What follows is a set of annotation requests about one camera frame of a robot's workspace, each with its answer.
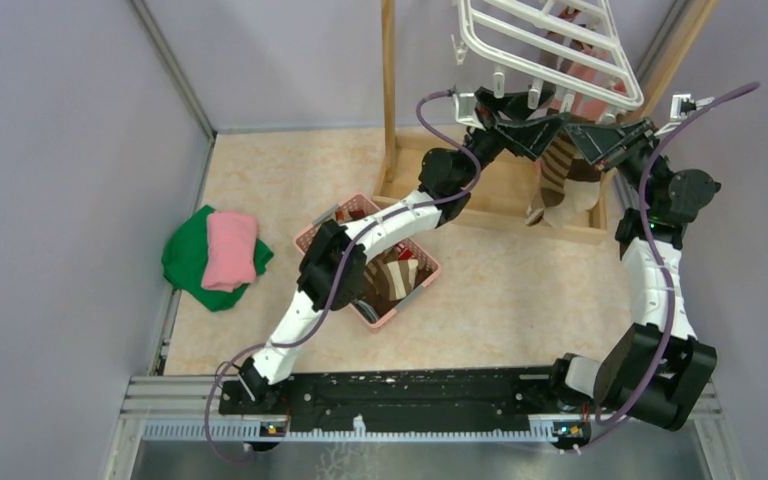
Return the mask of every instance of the pink towel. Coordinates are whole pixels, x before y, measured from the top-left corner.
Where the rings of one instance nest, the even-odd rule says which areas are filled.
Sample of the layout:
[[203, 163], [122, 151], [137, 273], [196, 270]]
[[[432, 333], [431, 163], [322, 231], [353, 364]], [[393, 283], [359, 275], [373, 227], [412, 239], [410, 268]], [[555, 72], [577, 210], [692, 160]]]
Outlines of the pink towel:
[[201, 288], [232, 292], [252, 283], [257, 219], [236, 212], [213, 212], [207, 216], [207, 268]]

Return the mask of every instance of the wooden frame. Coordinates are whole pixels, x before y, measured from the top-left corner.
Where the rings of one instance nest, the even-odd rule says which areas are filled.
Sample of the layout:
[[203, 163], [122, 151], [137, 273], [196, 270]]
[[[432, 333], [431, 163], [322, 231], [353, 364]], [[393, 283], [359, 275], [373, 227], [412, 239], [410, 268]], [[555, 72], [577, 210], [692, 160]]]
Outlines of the wooden frame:
[[[649, 81], [643, 85], [643, 106], [630, 114], [629, 119], [645, 117], [654, 111], [717, 3], [719, 0], [691, 0], [677, 27], [670, 34], [663, 53], [656, 60]], [[416, 188], [422, 156], [429, 148], [448, 147], [431, 135], [396, 132], [394, 39], [395, 0], [381, 0], [385, 147], [372, 199], [382, 208], [396, 203]], [[525, 212], [536, 186], [534, 165], [505, 152], [499, 155], [493, 168], [482, 172], [482, 180], [473, 190], [470, 203], [454, 222], [598, 244], [607, 237], [604, 192], [615, 173], [611, 171], [603, 175], [603, 194], [596, 206], [574, 218], [569, 225], [562, 228], [545, 225], [529, 227], [525, 223]]]

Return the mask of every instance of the gray wall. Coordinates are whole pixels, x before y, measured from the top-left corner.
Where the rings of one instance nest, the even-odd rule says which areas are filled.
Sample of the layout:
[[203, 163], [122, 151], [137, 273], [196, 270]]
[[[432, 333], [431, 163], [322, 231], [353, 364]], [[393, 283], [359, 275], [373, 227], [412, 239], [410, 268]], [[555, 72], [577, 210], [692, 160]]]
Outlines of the gray wall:
[[[148, 0], [208, 116], [219, 130], [381, 125], [378, 0]], [[632, 64], [672, 4], [612, 0]], [[424, 95], [466, 80], [489, 84], [492, 65], [474, 54], [458, 72], [451, 0], [396, 0], [397, 121], [416, 123]], [[522, 89], [529, 78], [514, 77]], [[432, 121], [453, 123], [446, 102]]]
[[122, 0], [0, 0], [0, 479], [97, 478], [207, 143]]
[[715, 384], [752, 478], [768, 478], [768, 2], [720, 2], [670, 91], [700, 98], [751, 80], [761, 88], [676, 140], [722, 192], [687, 233], [682, 282], [700, 338], [717, 347]]

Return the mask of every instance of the gray floor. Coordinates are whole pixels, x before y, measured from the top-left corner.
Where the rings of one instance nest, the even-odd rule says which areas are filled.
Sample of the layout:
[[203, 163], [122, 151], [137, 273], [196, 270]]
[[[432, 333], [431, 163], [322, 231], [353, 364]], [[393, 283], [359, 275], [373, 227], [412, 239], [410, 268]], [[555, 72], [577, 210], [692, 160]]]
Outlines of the gray floor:
[[[242, 446], [223, 444], [229, 454]], [[708, 479], [695, 428], [670, 433], [629, 424], [585, 453], [546, 455], [498, 444], [286, 444], [245, 467], [227, 465], [205, 443], [144, 442], [132, 480], [177, 479]]]

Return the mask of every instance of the cable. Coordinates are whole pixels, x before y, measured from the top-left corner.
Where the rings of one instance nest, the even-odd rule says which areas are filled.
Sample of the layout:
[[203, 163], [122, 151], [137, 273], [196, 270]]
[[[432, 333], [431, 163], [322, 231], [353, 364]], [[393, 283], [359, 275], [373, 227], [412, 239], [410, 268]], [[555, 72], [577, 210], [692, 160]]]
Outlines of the cable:
[[[437, 130], [436, 128], [432, 127], [422, 116], [422, 106], [426, 103], [430, 102], [431, 100], [436, 100], [438, 98], [445, 98], [450, 97], [454, 94], [454, 90], [442, 90], [439, 92], [434, 92], [430, 95], [425, 96], [422, 98], [419, 103], [416, 104], [416, 117], [419, 120], [419, 123], [422, 124], [423, 127], [425, 127], [429, 132], [431, 132], [436, 137], [440, 138], [444, 142], [448, 143], [449, 145], [455, 147], [458, 149], [461, 153], [467, 156], [469, 158], [473, 165], [475, 166], [475, 178], [460, 192], [455, 193], [454, 195], [450, 195], [448, 197], [436, 199], [436, 200], [429, 200], [427, 202], [419, 202], [416, 205], [413, 205], [412, 208], [422, 208], [422, 207], [428, 207], [432, 205], [440, 205], [443, 203], [451, 202], [454, 200], [457, 200], [464, 195], [467, 195], [473, 188], [475, 188], [475, 185], [478, 184], [478, 179], [481, 177], [481, 162], [478, 161], [478, 158], [473, 154], [469, 149], [461, 145], [460, 143], [457, 143], [454, 139], [444, 135], [442, 132]], [[386, 215], [384, 215], [381, 220], [386, 221], [390, 218], [395, 217], [396, 215], [405, 213], [409, 211], [410, 208], [408, 207], [402, 207], [398, 210], [394, 210]], [[334, 303], [334, 298], [337, 296], [337, 290], [340, 285], [340, 278], [343, 275], [343, 270], [346, 267], [346, 262], [348, 261], [349, 254], [351, 253], [352, 249], [355, 248], [357, 243], [363, 238], [364, 235], [369, 233], [369, 231], [375, 227], [377, 223], [370, 223], [369, 225], [365, 226], [363, 229], [361, 229], [360, 232], [349, 242], [349, 245], [346, 247], [346, 250], [343, 252], [342, 258], [340, 258], [340, 263], [337, 266], [337, 271], [335, 273], [335, 281], [334, 284], [331, 286], [331, 291], [328, 292], [328, 298], [325, 301], [325, 306], [322, 308], [322, 314], [319, 315], [319, 319], [317, 319], [316, 324], [313, 326], [313, 328], [310, 329], [310, 331], [305, 334], [304, 337], [302, 337], [299, 340], [296, 340], [295, 342], [288, 342], [288, 343], [273, 343], [273, 347], [277, 348], [294, 348], [298, 347], [299, 345], [302, 345], [303, 343], [307, 342], [311, 338], [313, 338], [314, 335], [316, 335], [316, 332], [319, 331], [319, 328], [322, 326], [322, 324], [325, 322], [325, 317], [328, 316], [328, 312], [331, 310], [331, 305]], [[233, 465], [247, 465], [252, 461], [253, 455], [248, 455], [245, 459], [242, 460], [236, 460], [230, 457], [225, 456], [221, 451], [219, 451], [219, 448], [216, 445], [216, 442], [213, 441], [213, 437], [210, 435], [210, 407], [213, 404], [213, 396], [216, 394], [216, 390], [219, 387], [219, 379], [224, 377], [228, 370], [231, 368], [231, 365], [248, 355], [249, 353], [253, 352], [254, 350], [259, 350], [263, 348], [265, 344], [259, 343], [257, 345], [252, 345], [250, 347], [247, 347], [243, 349], [240, 353], [234, 356], [227, 364], [225, 364], [224, 367], [222, 367], [222, 364], [217, 367], [216, 375], [214, 376], [214, 382], [213, 385], [210, 387], [210, 393], [207, 396], [207, 401], [205, 402], [204, 407], [204, 431], [205, 431], [205, 437], [207, 438], [207, 444], [210, 446], [211, 450], [213, 450], [213, 453], [216, 454], [219, 458], [222, 460], [233, 464]]]
[[652, 172], [652, 167], [658, 160], [658, 157], [667, 148], [667, 145], [675, 139], [685, 128], [690, 126], [699, 118], [703, 117], [706, 113], [710, 112], [714, 108], [724, 103], [730, 102], [736, 98], [740, 98], [747, 93], [756, 90], [761, 86], [760, 82], [751, 82], [742, 87], [738, 87], [725, 95], [717, 97], [713, 102], [702, 107], [695, 115], [691, 115], [687, 120], [679, 124], [675, 130], [667, 134], [655, 150], [652, 155], [649, 156], [649, 160], [646, 162], [646, 168], [643, 169], [643, 173], [640, 175], [640, 183], [637, 186], [637, 199], [638, 207], [640, 209], [640, 221], [643, 223], [643, 234], [646, 236], [646, 243], [649, 244], [649, 248], [652, 250], [652, 256], [655, 258], [655, 263], [661, 269], [661, 273], [664, 275], [664, 282], [667, 287], [667, 323], [664, 325], [664, 333], [661, 335], [661, 341], [658, 343], [658, 348], [655, 349], [655, 355], [652, 357], [652, 361], [649, 363], [649, 368], [646, 369], [646, 373], [643, 378], [640, 379], [640, 383], [631, 392], [628, 399], [623, 403], [623, 406], [619, 410], [614, 412], [607, 420], [602, 420], [602, 409], [596, 409], [596, 423], [599, 425], [611, 425], [618, 421], [620, 417], [628, 414], [628, 412], [634, 407], [640, 397], [643, 396], [643, 392], [649, 386], [649, 382], [655, 376], [655, 372], [658, 370], [658, 365], [661, 363], [661, 359], [664, 358], [664, 352], [667, 350], [667, 344], [670, 341], [670, 334], [673, 329], [673, 323], [675, 321], [675, 282], [670, 274], [669, 268], [664, 265], [664, 258], [661, 257], [661, 253], [658, 251], [658, 246], [655, 244], [655, 238], [652, 235], [652, 229], [649, 226], [649, 214], [646, 211], [646, 184], [649, 180], [649, 175]]

